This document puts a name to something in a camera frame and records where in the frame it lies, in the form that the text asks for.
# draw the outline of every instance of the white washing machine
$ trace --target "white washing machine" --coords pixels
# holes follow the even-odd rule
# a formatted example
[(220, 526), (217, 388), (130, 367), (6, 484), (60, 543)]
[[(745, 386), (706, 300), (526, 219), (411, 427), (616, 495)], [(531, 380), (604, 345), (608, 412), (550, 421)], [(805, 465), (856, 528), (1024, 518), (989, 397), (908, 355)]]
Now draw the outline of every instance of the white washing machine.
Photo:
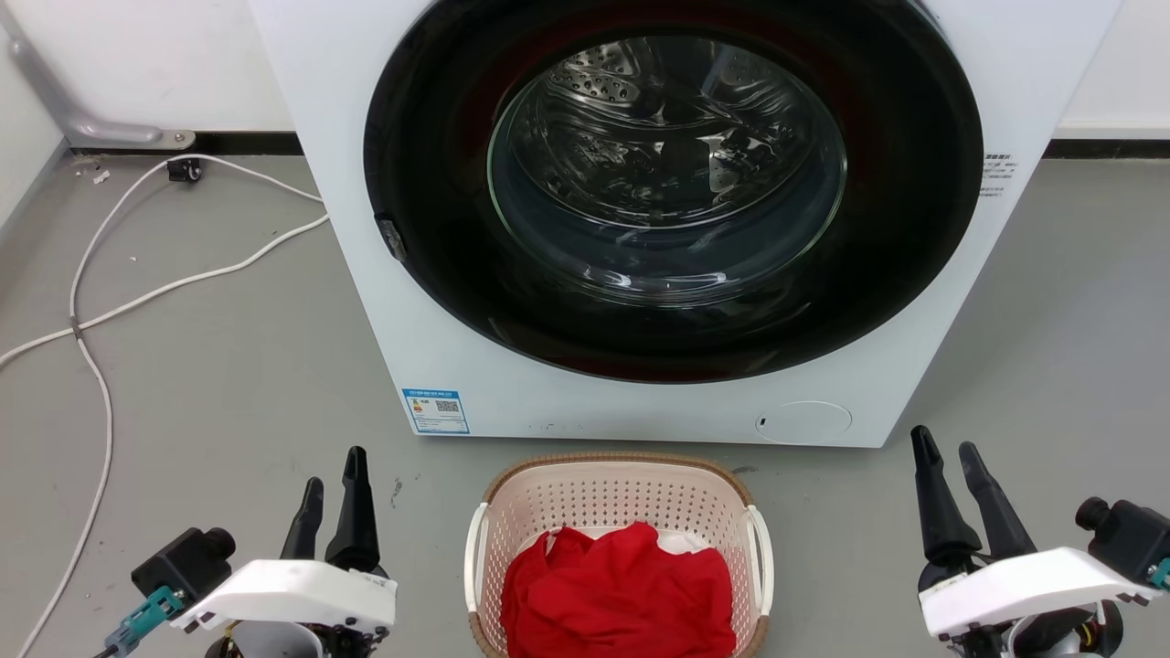
[(252, 0), (420, 434), (878, 447), (1120, 0)]

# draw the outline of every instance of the laundry basket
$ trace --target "laundry basket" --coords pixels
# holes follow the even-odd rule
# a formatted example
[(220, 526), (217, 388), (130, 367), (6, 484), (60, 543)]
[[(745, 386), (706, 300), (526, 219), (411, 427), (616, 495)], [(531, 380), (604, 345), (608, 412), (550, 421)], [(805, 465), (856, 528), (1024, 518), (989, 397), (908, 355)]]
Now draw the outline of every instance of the laundry basket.
[(463, 588), (472, 635), (489, 658), (507, 658), (500, 624), (504, 575), (545, 530), (591, 536), (634, 521), (660, 535), (690, 533), (716, 548), (731, 573), (735, 658), (755, 656), (772, 606), (772, 543), (751, 494), (715, 462), (641, 452), (530, 459), (500, 474), (472, 516)]

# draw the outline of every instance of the concrete floor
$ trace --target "concrete floor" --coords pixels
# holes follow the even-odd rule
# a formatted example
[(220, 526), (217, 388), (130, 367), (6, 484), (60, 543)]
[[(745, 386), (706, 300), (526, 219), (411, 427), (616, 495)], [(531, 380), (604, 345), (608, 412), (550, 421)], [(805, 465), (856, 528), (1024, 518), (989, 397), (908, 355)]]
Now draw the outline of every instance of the concrete floor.
[[(62, 329), (98, 222), (154, 159), (67, 158), (0, 246), (0, 351)], [(298, 158), (240, 162), (311, 187)], [(75, 176), (81, 171), (83, 176)], [(172, 293), (88, 333), (116, 410), (112, 478), (89, 547), (32, 656), (89, 656), (140, 596), (130, 570), (187, 527), (222, 526), (233, 563), (280, 550), (304, 480), (326, 482), (332, 534), (345, 450), (370, 452), (383, 564), (400, 583), (387, 656), (472, 658), (462, 549), (488, 482), (519, 459), (673, 450), (744, 474), (776, 544), (762, 656), (940, 657), (915, 583), (923, 558), (907, 431), (929, 425), (968, 520), (956, 450), (976, 441), (1040, 547), (1085, 547), (1088, 495), (1170, 512), (1170, 163), (1046, 162), (889, 445), (727, 445), (418, 438), (379, 357), (332, 231)], [(94, 317), (174, 279), (242, 260), (319, 207), (226, 167), (157, 174), (81, 288)], [(101, 471), (101, 396), (71, 340), (0, 372), (0, 637), (23, 639), (69, 558)], [(1124, 656), (1165, 654), (1165, 606), (1123, 608)], [(163, 629), (138, 651), (197, 657), (213, 638)]]

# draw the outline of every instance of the white cable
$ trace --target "white cable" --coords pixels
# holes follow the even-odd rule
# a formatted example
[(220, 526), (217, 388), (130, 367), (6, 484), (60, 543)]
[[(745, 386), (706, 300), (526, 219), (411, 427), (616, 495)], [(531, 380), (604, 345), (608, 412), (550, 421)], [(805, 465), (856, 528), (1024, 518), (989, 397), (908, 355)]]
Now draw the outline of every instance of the white cable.
[(1020, 633), (1024, 629), (1032, 625), (1037, 618), (1035, 615), (1028, 615), (1012, 624), (1012, 630), (1007, 633), (1007, 646), (1004, 647), (1006, 658), (1016, 658), (1016, 636)]
[[(310, 194), (310, 193), (304, 192), (302, 190), (297, 190), (296, 187), (292, 187), (290, 185), (281, 183), (280, 180), (276, 180), (275, 178), (271, 178), (269, 176), (264, 176), (264, 174), (262, 174), (260, 172), (252, 171), (250, 169), (247, 169), (247, 167), (240, 166), (238, 164), (229, 163), (227, 160), (222, 160), (220, 158), (215, 158), (215, 157), (212, 157), (212, 156), (205, 156), (205, 155), (199, 155), (199, 153), (186, 153), (186, 155), (183, 155), (183, 156), (176, 156), (173, 158), (168, 158), (166, 160), (163, 160), (161, 163), (159, 163), (159, 164), (154, 165), (153, 167), (151, 167), (150, 171), (147, 171), (146, 173), (144, 173), (142, 176), (142, 178), (139, 178), (137, 181), (135, 181), (135, 184), (131, 185), (129, 190), (126, 190), (126, 193), (123, 194), (121, 199), (118, 199), (117, 204), (113, 205), (113, 210), (110, 211), (110, 214), (105, 215), (105, 219), (102, 221), (101, 226), (98, 226), (98, 228), (97, 228), (97, 232), (94, 234), (94, 239), (90, 240), (89, 241), (89, 246), (85, 247), (85, 253), (82, 255), (81, 263), (77, 266), (77, 273), (74, 275), (73, 286), (69, 289), (69, 317), (70, 317), (70, 322), (71, 323), (76, 322), (76, 317), (77, 317), (77, 288), (78, 288), (78, 286), (81, 283), (81, 276), (85, 272), (85, 265), (88, 265), (89, 258), (94, 253), (94, 248), (97, 245), (97, 241), (101, 239), (102, 233), (105, 231), (106, 225), (110, 224), (110, 220), (117, 214), (118, 210), (122, 207), (122, 204), (125, 203), (126, 198), (130, 197), (131, 192), (133, 192), (138, 187), (138, 185), (140, 185), (144, 180), (146, 180), (146, 178), (149, 178), (152, 173), (157, 172), (158, 170), (163, 169), (164, 166), (166, 166), (166, 163), (168, 163), (168, 162), (172, 162), (172, 160), (183, 160), (183, 159), (188, 159), (188, 158), (201, 158), (204, 160), (208, 160), (208, 162), (214, 162), (214, 163), (219, 163), (219, 164), (222, 164), (222, 165), (227, 165), (227, 166), (229, 166), (229, 167), (232, 167), (234, 170), (242, 171), (243, 173), (248, 173), (250, 176), (255, 176), (256, 178), (261, 178), (263, 180), (273, 183), (273, 184), (275, 184), (275, 185), (277, 185), (280, 187), (283, 187), (284, 190), (288, 190), (290, 192), (295, 192), (295, 193), (297, 193), (297, 194), (302, 196), (302, 197), (305, 197), (308, 199), (312, 199), (315, 201), (321, 201), (321, 198), (317, 197), (317, 196), (315, 196), (315, 194)], [(239, 272), (240, 269), (243, 269), (245, 267), (248, 267), (249, 265), (252, 265), (252, 263), (256, 262), (257, 260), (260, 260), (261, 256), (263, 256), (268, 252), (273, 251), (274, 248), (276, 248), (277, 246), (280, 246), (282, 242), (284, 242), (284, 241), (287, 241), (287, 240), (289, 240), (291, 238), (295, 238), (295, 237), (297, 237), (297, 235), (300, 235), (300, 234), (302, 234), (302, 233), (304, 233), (307, 231), (311, 231), (311, 229), (321, 226), (322, 224), (324, 224), (328, 220), (329, 220), (329, 215), (326, 214), (326, 215), (322, 217), (321, 219), (318, 219), (316, 221), (309, 222), (309, 224), (307, 224), (304, 226), (301, 226), (300, 228), (294, 228), (292, 231), (289, 231), (288, 233), (284, 233), (283, 235), (281, 235), (280, 238), (273, 240), (268, 245), (264, 245), (263, 248), (261, 248), (259, 252), (252, 254), (252, 256), (249, 256), (247, 260), (245, 260), (242, 262), (239, 262), (236, 265), (228, 266), (228, 267), (222, 267), (220, 269), (213, 269), (212, 272), (205, 272), (202, 274), (197, 274), (194, 276), (188, 276), (186, 279), (180, 279), (178, 281), (174, 281), (173, 283), (167, 283), (166, 286), (163, 286), (161, 288), (158, 288), (156, 290), (146, 293), (145, 295), (138, 297), (137, 300), (133, 300), (133, 301), (131, 301), (129, 303), (122, 304), (118, 308), (116, 308), (116, 309), (113, 309), (113, 310), (111, 310), (109, 313), (105, 313), (103, 315), (99, 315), (99, 316), (95, 317), (94, 320), (90, 320), (88, 322), (78, 323), (77, 328), (81, 329), (81, 330), (85, 330), (85, 329), (89, 329), (91, 327), (96, 327), (96, 325), (105, 322), (106, 320), (111, 320), (111, 318), (117, 317), (117, 316), (119, 316), (119, 315), (122, 315), (122, 314), (124, 314), (124, 313), (126, 313), (129, 310), (138, 308), (142, 304), (144, 304), (144, 303), (153, 300), (154, 297), (158, 297), (159, 295), (164, 295), (166, 293), (170, 293), (171, 290), (174, 290), (176, 288), (181, 288), (183, 286), (186, 286), (187, 283), (194, 283), (195, 281), (204, 281), (206, 279), (212, 279), (214, 276), (221, 276), (223, 274), (230, 274), (233, 272)], [(29, 342), (25, 343), (23, 345), (20, 345), (19, 348), (9, 350), (4, 356), (0, 356), (0, 369), (4, 369), (4, 366), (7, 365), (9, 362), (12, 362), (12, 359), (14, 359), (18, 356), (27, 352), (28, 350), (32, 350), (33, 348), (43, 345), (44, 343), (48, 343), (50, 341), (55, 341), (57, 338), (63, 338), (66, 336), (70, 336), (73, 334), (74, 334), (74, 330), (71, 328), (70, 329), (62, 329), (61, 331), (56, 331), (56, 333), (49, 334), (47, 336), (41, 336), (40, 338), (36, 338), (35, 341), (29, 341)], [(30, 633), (28, 633), (28, 638), (25, 640), (23, 646), (21, 646), (20, 652), (16, 654), (16, 658), (25, 658), (25, 656), (28, 653), (29, 649), (33, 647), (33, 643), (36, 642), (36, 638), (41, 635), (41, 630), (44, 629), (44, 624), (49, 621), (49, 617), (53, 615), (53, 610), (57, 606), (57, 602), (61, 601), (61, 596), (64, 594), (66, 587), (68, 587), (69, 581), (73, 578), (74, 571), (77, 568), (77, 562), (81, 560), (81, 553), (85, 548), (85, 543), (89, 540), (90, 532), (94, 529), (94, 521), (97, 519), (97, 509), (102, 505), (102, 498), (105, 495), (105, 486), (110, 481), (110, 465), (113, 462), (113, 405), (110, 402), (110, 389), (109, 389), (109, 386), (105, 383), (105, 378), (102, 376), (102, 371), (97, 368), (97, 363), (94, 361), (94, 357), (89, 354), (89, 349), (85, 347), (85, 340), (84, 340), (84, 337), (81, 334), (77, 335), (77, 347), (81, 348), (81, 354), (82, 354), (82, 356), (85, 357), (85, 363), (89, 364), (90, 370), (94, 371), (94, 376), (97, 377), (98, 385), (102, 388), (102, 400), (105, 404), (105, 459), (103, 460), (103, 464), (102, 464), (102, 477), (98, 479), (98, 482), (97, 482), (97, 492), (94, 494), (94, 502), (92, 502), (92, 505), (89, 508), (89, 516), (85, 519), (85, 526), (82, 528), (81, 537), (77, 540), (77, 546), (74, 547), (73, 556), (69, 558), (69, 564), (66, 567), (66, 573), (61, 577), (61, 583), (57, 584), (56, 591), (53, 592), (53, 598), (49, 599), (49, 604), (44, 608), (44, 612), (41, 614), (41, 618), (37, 619), (36, 625), (33, 626), (33, 631)]]

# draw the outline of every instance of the red cloth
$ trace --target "red cloth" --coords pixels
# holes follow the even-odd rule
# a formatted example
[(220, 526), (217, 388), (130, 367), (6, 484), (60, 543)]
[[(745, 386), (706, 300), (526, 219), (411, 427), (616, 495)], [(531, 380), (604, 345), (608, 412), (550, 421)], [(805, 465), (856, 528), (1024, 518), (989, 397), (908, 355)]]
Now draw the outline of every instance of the red cloth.
[(592, 540), (564, 528), (521, 553), (500, 623), (511, 658), (728, 658), (731, 575), (717, 550), (672, 555), (634, 523)]

